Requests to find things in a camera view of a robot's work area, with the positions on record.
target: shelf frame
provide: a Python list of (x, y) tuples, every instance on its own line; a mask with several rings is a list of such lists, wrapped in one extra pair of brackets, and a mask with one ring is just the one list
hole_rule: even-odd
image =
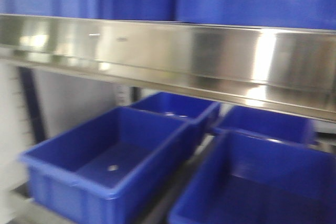
[(0, 60), (336, 122), (336, 31), (0, 15)]

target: stainless steel shelf edge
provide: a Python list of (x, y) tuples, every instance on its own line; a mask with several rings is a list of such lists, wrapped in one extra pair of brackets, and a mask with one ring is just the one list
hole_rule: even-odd
[(19, 66), (336, 122), (332, 30), (0, 15), (0, 45)]

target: storage rack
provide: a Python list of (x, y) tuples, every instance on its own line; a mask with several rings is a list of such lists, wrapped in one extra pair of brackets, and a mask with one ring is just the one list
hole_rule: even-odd
[(333, 30), (0, 15), (0, 59), (336, 122)]

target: shelf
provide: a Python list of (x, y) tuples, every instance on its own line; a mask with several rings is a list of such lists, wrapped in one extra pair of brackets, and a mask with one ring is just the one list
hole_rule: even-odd
[(336, 122), (336, 31), (0, 15), (18, 66)]

